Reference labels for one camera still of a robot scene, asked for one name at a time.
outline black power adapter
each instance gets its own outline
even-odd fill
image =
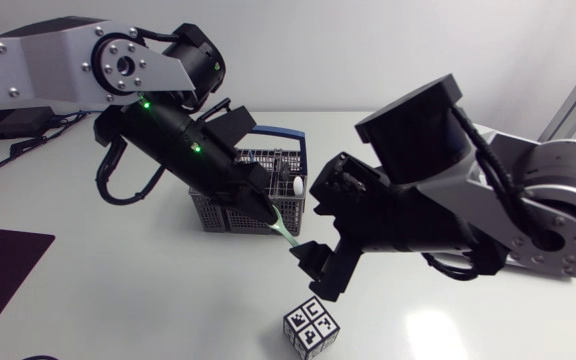
[[[0,139],[39,137],[54,115],[49,106],[0,110]]]

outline cube with fiducial markers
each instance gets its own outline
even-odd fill
[[[316,296],[284,316],[284,333],[302,360],[310,360],[332,345],[339,325]]]

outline green transparent tube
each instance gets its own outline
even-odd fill
[[[299,246],[299,243],[297,242],[297,240],[295,240],[295,237],[292,236],[290,232],[288,232],[288,229],[286,229],[286,225],[284,225],[284,221],[281,218],[281,213],[279,212],[279,209],[277,209],[277,207],[274,205],[273,209],[275,209],[275,213],[277,213],[277,222],[272,225],[268,224],[268,227],[273,230],[276,230],[278,233],[283,235],[283,237],[285,237],[286,240],[288,240],[290,245]]]

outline cable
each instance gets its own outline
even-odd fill
[[[450,265],[446,265],[441,261],[437,260],[434,256],[429,253],[421,253],[421,256],[426,259],[428,262],[428,266],[436,269],[440,273],[448,276],[451,279],[459,280],[459,281],[469,281],[474,280],[479,276],[477,271],[474,268],[471,269],[462,269]]]
[[[472,125],[464,111],[453,107],[452,114],[455,116],[463,130],[468,135],[477,149],[477,163],[486,178],[491,183],[495,194],[499,198],[504,210],[513,224],[525,232],[537,245],[547,247],[549,242],[546,231],[539,225],[539,221],[530,207],[523,201],[523,187],[514,184],[512,177],[506,171],[503,164],[492,151],[486,140]]]
[[[154,31],[141,29],[141,28],[137,28],[137,32],[139,33],[139,35],[145,37],[146,39],[151,39],[151,40],[156,40],[156,41],[161,41],[161,42],[177,42],[177,41],[179,41],[179,36],[177,36],[175,34],[172,34],[172,35],[159,34],[159,33],[156,33]]]
[[[22,141],[21,143],[16,143],[13,144],[11,146],[11,154],[9,157],[7,157],[6,159],[3,159],[0,161],[0,168],[6,164],[8,164],[9,162],[18,159],[19,157],[21,157],[24,154],[27,154],[28,152],[35,150],[39,147],[41,147],[42,145],[48,143],[51,140],[56,139],[57,137],[61,136],[61,134],[63,134],[66,130],[68,130],[71,126],[79,123],[81,120],[83,120],[88,114],[93,113],[93,112],[99,112],[99,111],[77,111],[71,114],[66,114],[66,115],[58,115],[55,116],[55,118],[59,118],[60,121],[63,119],[67,119],[70,117],[75,116],[75,118],[71,121],[68,121],[66,123],[63,123],[60,125],[61,129],[57,132],[55,132],[54,134],[48,136],[48,137],[40,137],[40,138],[36,138],[36,139],[31,139],[31,140],[25,140]],[[23,146],[23,143],[31,143],[30,146]]]
[[[143,190],[135,193],[135,196],[133,197],[127,199],[117,199],[110,195],[108,192],[108,180],[110,180],[110,175],[112,175],[112,172],[117,167],[117,164],[121,159],[121,155],[123,155],[124,150],[126,149],[126,145],[126,141],[121,136],[115,138],[110,145],[108,153],[101,161],[99,169],[97,169],[97,178],[95,181],[97,182],[97,190],[99,190],[99,195],[101,195],[101,198],[106,202],[113,205],[130,205],[136,203],[139,200],[145,199],[146,196],[155,187],[155,185],[157,185],[157,181],[159,181],[161,175],[163,175],[164,171],[166,170],[166,167],[161,165],[152,176],[152,178],[150,178],[150,181],[148,181],[148,184],[146,184]]]

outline dishwasher cutlery basket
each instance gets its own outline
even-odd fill
[[[298,151],[282,149],[257,150],[238,149],[238,162],[258,162],[270,173],[270,185],[266,188],[270,201],[281,212],[286,229],[293,235],[299,235],[301,215],[306,202],[306,185],[308,165],[306,159],[306,137],[301,131],[274,126],[257,125],[250,134],[280,136],[299,140]],[[295,177],[303,180],[302,194],[295,194],[293,181]],[[223,209],[204,195],[190,189],[201,225],[208,232],[226,232],[242,234],[270,234],[272,230],[265,223],[242,215],[237,211]]]

